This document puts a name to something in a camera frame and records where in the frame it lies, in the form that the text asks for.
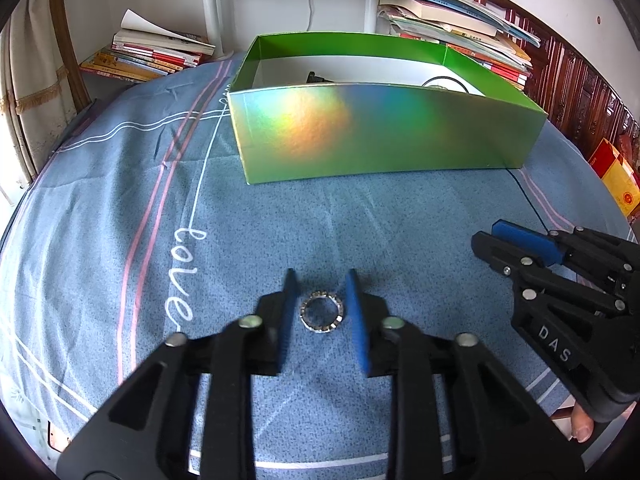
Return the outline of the person's right hand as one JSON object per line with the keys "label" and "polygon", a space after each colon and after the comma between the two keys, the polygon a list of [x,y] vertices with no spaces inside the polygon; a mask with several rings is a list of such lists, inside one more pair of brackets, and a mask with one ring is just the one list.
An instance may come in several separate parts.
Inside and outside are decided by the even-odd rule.
{"label": "person's right hand", "polygon": [[579,443],[588,441],[594,429],[593,419],[585,410],[576,403],[570,414],[570,426],[572,427],[572,438]]}

